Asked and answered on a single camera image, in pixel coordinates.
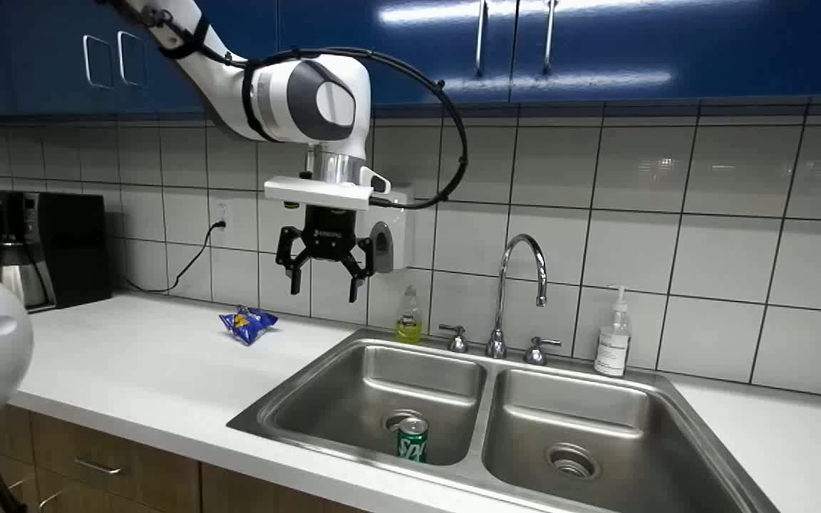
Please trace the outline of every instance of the white tile wall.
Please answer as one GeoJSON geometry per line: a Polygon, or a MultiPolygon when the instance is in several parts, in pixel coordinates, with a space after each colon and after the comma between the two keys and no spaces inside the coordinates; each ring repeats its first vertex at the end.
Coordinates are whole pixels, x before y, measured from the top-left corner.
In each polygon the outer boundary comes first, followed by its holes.
{"type": "Polygon", "coordinates": [[[771,308],[754,382],[821,395],[821,310],[771,308]]]}
{"type": "MultiPolygon", "coordinates": [[[[146,288],[162,288],[226,216],[231,228],[176,293],[392,332],[414,283],[431,333],[463,322],[479,343],[494,329],[501,245],[527,232],[554,286],[537,308],[533,262],[513,255],[513,346],[540,333],[590,360],[611,288],[627,286],[631,365],[821,395],[821,114],[701,112],[471,118],[456,202],[414,215],[414,268],[373,276],[356,306],[339,265],[305,265],[290,298],[275,262],[280,225],[302,215],[260,189],[305,169],[299,147],[243,142],[203,121],[0,124],[0,189],[99,195],[115,262],[146,288]]],[[[456,134],[440,118],[373,130],[373,169],[417,196],[444,187],[453,161],[456,134]]]]}
{"type": "Polygon", "coordinates": [[[662,339],[662,372],[748,382],[762,306],[672,298],[662,339]]]}

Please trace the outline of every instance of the white countertop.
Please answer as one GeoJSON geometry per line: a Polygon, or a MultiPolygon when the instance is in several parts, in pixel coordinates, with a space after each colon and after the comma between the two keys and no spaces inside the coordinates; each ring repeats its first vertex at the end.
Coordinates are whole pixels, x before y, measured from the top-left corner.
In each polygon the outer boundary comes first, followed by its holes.
{"type": "MultiPolygon", "coordinates": [[[[12,405],[366,510],[523,510],[226,427],[353,329],[280,320],[246,349],[221,310],[115,298],[38,315],[34,360],[12,405]]],[[[672,382],[784,513],[821,510],[821,399],[672,382]]]]}

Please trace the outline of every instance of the soda can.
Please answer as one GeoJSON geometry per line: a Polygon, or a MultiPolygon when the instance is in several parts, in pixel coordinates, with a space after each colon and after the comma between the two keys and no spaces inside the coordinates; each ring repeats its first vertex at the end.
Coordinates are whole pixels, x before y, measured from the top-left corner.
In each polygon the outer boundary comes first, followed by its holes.
{"type": "Polygon", "coordinates": [[[431,424],[422,417],[407,417],[397,424],[400,460],[427,463],[431,424]]]}

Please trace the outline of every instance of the soap bottle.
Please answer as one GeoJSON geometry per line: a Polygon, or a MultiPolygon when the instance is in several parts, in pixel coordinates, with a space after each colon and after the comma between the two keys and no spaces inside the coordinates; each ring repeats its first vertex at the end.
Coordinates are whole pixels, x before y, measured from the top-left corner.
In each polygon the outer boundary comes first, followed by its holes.
{"type": "Polygon", "coordinates": [[[414,288],[407,288],[402,298],[400,320],[394,322],[394,339],[414,346],[422,343],[420,299],[414,288]]]}
{"type": "Polygon", "coordinates": [[[605,377],[621,377],[627,372],[627,352],[631,352],[631,306],[627,288],[618,288],[613,303],[613,322],[598,333],[598,353],[593,360],[593,372],[605,377]]]}

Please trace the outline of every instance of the double sink basin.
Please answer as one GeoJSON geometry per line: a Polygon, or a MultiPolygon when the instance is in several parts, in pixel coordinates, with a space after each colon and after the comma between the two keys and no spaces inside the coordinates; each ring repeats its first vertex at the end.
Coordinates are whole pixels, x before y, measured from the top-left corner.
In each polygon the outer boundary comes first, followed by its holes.
{"type": "Polygon", "coordinates": [[[356,333],[231,427],[533,510],[776,510],[662,377],[605,380],[356,333]],[[407,410],[427,422],[424,463],[397,456],[407,410]]]}

